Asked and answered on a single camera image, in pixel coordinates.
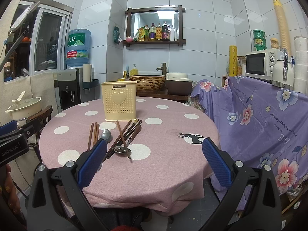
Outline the left hand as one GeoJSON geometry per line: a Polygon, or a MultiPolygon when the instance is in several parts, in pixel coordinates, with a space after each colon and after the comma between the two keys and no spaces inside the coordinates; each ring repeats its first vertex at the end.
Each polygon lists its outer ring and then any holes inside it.
{"type": "Polygon", "coordinates": [[[17,221],[23,221],[21,215],[20,201],[17,196],[16,187],[10,175],[12,171],[9,164],[1,167],[1,195],[4,195],[5,202],[10,208],[10,212],[14,215],[17,221]]]}

